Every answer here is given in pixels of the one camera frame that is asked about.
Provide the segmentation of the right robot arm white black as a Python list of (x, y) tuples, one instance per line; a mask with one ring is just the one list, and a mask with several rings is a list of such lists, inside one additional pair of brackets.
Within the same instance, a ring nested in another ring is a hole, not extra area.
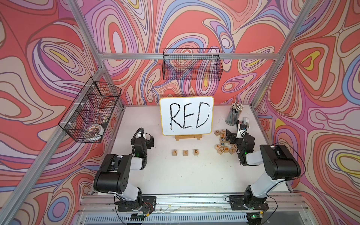
[(255, 138), (245, 130), (237, 134), (226, 130), (226, 140), (236, 145), (239, 163), (245, 167), (264, 166), (265, 172), (259, 179), (248, 185), (243, 196), (229, 196), (232, 210), (262, 210), (269, 209), (267, 198), (270, 191), (285, 181), (301, 177), (302, 169), (289, 149), (283, 144), (260, 145), (260, 150), (254, 151)]

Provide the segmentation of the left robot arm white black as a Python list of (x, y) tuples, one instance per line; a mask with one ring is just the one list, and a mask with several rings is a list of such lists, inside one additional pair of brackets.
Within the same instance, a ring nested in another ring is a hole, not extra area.
[(107, 154), (98, 169), (93, 188), (98, 193), (113, 194), (115, 209), (125, 211), (155, 210), (156, 197), (143, 197), (139, 187), (130, 183), (130, 171), (143, 170), (148, 162), (148, 150), (154, 147), (152, 135), (139, 128), (130, 140), (129, 155)]

